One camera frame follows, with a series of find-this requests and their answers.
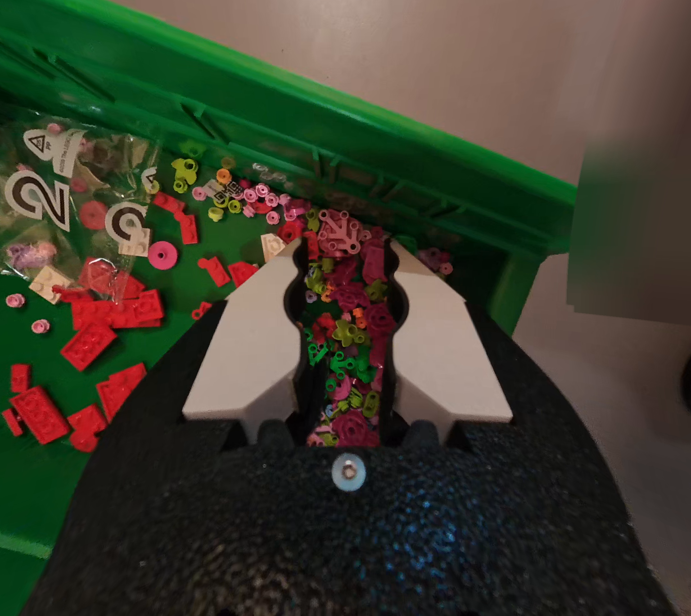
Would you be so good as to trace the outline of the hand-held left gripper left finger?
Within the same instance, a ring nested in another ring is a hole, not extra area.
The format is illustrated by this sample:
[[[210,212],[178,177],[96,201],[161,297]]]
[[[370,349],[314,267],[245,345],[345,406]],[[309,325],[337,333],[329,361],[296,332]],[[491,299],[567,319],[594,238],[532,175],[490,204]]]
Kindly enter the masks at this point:
[[[227,298],[182,408],[188,421],[236,421],[255,444],[298,410],[307,242],[295,239]]]

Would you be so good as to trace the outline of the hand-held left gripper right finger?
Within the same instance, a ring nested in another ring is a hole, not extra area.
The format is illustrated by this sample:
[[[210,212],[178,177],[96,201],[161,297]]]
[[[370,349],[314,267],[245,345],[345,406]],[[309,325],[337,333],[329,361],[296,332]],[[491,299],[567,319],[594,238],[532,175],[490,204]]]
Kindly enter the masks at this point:
[[[386,242],[385,272],[394,321],[388,411],[406,424],[431,423],[441,439],[458,423],[510,423],[514,414],[465,299],[397,240]]]

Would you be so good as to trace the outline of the pile of small flower pieces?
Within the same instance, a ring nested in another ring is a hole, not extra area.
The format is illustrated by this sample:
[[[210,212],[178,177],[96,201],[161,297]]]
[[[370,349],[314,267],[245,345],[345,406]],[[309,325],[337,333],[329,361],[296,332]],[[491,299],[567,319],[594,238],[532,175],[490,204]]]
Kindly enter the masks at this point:
[[[390,375],[387,339],[394,327],[385,231],[363,224],[348,209],[276,190],[266,171],[254,180],[240,178],[230,162],[193,190],[195,199],[212,202],[211,220],[220,221],[223,212],[262,216],[269,233],[286,245],[307,242],[306,307],[297,322],[305,356],[294,381],[298,410],[287,418],[289,425],[310,447],[380,446],[384,379]],[[233,291],[263,266],[228,266]]]

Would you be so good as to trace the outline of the green plastic bin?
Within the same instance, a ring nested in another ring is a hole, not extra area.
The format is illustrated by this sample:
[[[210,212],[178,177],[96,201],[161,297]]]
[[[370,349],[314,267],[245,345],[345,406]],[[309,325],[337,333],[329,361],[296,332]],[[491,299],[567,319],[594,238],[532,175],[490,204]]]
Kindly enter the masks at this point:
[[[157,179],[194,159],[205,183],[225,158],[233,174],[264,180],[318,206],[448,250],[451,286],[511,335],[540,264],[568,250],[575,187],[478,145],[404,118],[105,0],[1,0],[1,165],[22,141],[18,122],[47,115],[158,142]],[[151,206],[154,240],[180,250],[157,271],[132,275],[160,293],[160,325],[116,329],[87,370],[61,355],[74,334],[71,308],[52,305],[16,274],[1,275],[1,411],[10,369],[29,364],[32,386],[71,415],[99,402],[96,384],[135,364],[151,369],[192,324],[193,310],[234,288],[215,287],[200,257],[261,261],[265,218],[207,217],[210,204],[178,200],[196,217],[200,243],[180,244],[173,214]],[[1,422],[1,614],[18,615],[41,574],[89,459],[68,437],[41,445]]]

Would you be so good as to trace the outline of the magenta round lego dish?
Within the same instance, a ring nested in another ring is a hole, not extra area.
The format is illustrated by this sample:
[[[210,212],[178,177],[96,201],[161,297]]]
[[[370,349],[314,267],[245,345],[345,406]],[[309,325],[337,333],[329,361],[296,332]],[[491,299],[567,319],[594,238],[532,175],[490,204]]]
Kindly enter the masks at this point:
[[[168,271],[177,265],[178,251],[174,244],[160,240],[149,246],[147,258],[156,270]]]

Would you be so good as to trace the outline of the pile of red lego plates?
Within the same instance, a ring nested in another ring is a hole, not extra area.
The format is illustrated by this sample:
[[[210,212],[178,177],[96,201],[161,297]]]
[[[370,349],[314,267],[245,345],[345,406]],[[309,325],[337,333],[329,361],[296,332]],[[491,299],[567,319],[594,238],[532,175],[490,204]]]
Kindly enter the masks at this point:
[[[152,243],[177,248],[177,265],[159,271],[137,257],[130,278],[138,294],[115,302],[82,287],[52,305],[25,287],[26,303],[5,299],[19,288],[1,279],[1,446],[71,448],[90,453],[127,396],[213,302],[235,288],[228,266],[261,265],[262,216],[223,212],[188,199],[173,213],[149,208]]]

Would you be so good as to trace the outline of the cream lego plate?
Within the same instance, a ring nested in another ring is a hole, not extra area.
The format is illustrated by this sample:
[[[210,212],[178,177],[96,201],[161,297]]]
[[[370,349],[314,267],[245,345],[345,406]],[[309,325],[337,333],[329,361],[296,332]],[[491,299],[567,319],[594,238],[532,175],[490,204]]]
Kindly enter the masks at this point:
[[[60,292],[54,291],[53,287],[57,286],[61,290],[69,289],[73,284],[74,281],[71,278],[55,267],[47,265],[41,268],[38,275],[30,282],[29,289],[50,304],[56,305],[61,301],[61,296]]]

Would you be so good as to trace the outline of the clear plastic parts bag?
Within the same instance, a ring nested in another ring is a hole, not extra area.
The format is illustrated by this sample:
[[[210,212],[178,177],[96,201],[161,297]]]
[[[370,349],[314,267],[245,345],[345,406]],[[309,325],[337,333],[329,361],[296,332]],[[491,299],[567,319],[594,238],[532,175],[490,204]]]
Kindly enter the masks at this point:
[[[134,298],[160,143],[1,105],[1,273],[51,265],[100,299]]]

